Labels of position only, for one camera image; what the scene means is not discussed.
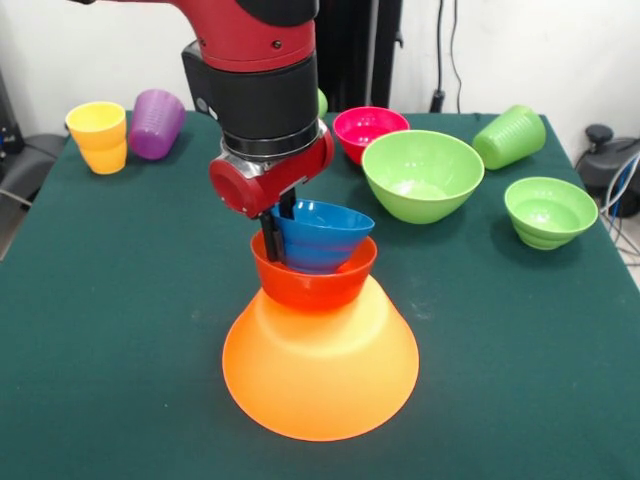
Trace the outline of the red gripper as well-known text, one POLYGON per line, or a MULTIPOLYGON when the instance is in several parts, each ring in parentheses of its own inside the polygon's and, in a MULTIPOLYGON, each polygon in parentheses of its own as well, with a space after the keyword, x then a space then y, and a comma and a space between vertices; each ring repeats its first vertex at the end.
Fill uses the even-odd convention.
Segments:
POLYGON ((323 172, 331 163, 334 152, 334 140, 328 130, 324 130, 308 149, 266 162, 242 159, 222 144, 221 154, 209 164, 209 177, 227 207, 248 218, 261 214, 259 220, 267 259, 282 263, 282 234, 274 216, 263 212, 279 202, 279 217, 294 220, 297 202, 294 188, 323 172))

